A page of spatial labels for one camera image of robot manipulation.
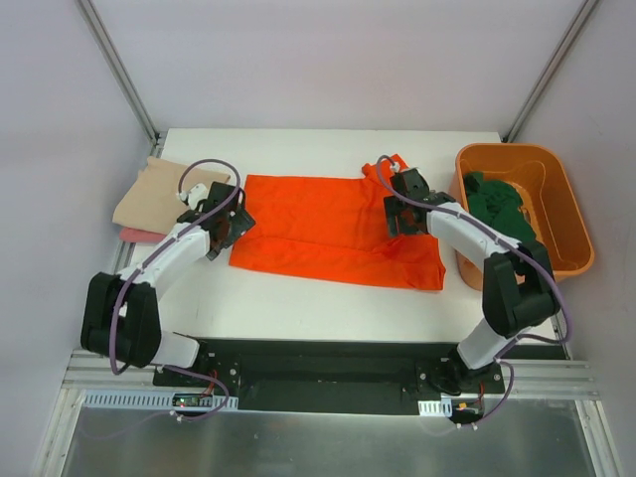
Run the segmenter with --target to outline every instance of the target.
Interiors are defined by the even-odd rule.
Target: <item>white wall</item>
[[[71,0],[0,4],[0,475],[31,475],[149,143]]]
[[[154,122],[507,132],[581,0],[95,0]]]
[[[552,148],[596,264],[563,284],[574,348],[598,374],[626,475],[636,475],[636,2],[602,2],[521,140]]]

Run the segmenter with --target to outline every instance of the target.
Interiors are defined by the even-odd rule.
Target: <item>white table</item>
[[[219,158],[247,174],[362,177],[361,167],[398,153],[435,190],[447,190],[459,150],[499,142],[495,132],[171,129],[162,156],[190,164]],[[132,260],[152,248],[138,245]],[[481,293],[440,244],[444,290],[351,285],[228,266],[230,253],[203,258],[160,302],[165,329],[199,337],[333,341],[458,342],[482,318]],[[554,337],[550,320],[537,333]]]

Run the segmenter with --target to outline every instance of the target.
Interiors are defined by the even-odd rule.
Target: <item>tan fabric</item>
[[[188,207],[177,197],[179,178],[188,166],[148,158],[148,166],[137,176],[136,182],[115,208],[112,221],[157,234],[168,234],[177,218]],[[228,174],[195,168],[184,181],[185,191],[198,183],[210,187],[213,182],[227,182]]]

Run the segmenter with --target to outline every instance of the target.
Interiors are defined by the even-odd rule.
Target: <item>orange cloth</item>
[[[394,156],[406,167],[399,156]],[[256,225],[235,243],[230,265],[364,285],[441,290],[437,239],[390,238],[375,165],[364,179],[247,176]],[[392,173],[388,161],[383,174]]]

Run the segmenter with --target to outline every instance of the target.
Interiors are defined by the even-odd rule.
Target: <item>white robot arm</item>
[[[117,360],[143,368],[150,364],[190,368],[207,373],[208,351],[194,338],[161,329],[158,302],[192,263],[217,257],[254,225],[239,195],[209,219],[197,219],[230,196],[234,186],[213,183],[210,191],[198,184],[180,198],[190,207],[141,267],[128,266],[111,275],[98,273],[90,282],[81,329],[83,348],[109,356],[109,330],[116,298],[130,281],[125,301],[118,310],[115,341]]]
[[[500,241],[532,258],[552,276],[548,251],[536,240],[521,243],[477,219],[471,218],[472,224],[461,219],[466,215],[462,207],[447,194],[430,191],[416,169],[397,172],[391,182],[394,191],[404,198],[432,206],[426,209],[396,196],[385,198],[392,237],[431,234],[450,244],[484,274],[484,318],[451,351],[440,373],[428,379],[439,391],[456,396],[464,380],[488,372],[518,335],[559,311],[554,294],[539,273]],[[518,275],[525,277],[521,284]]]

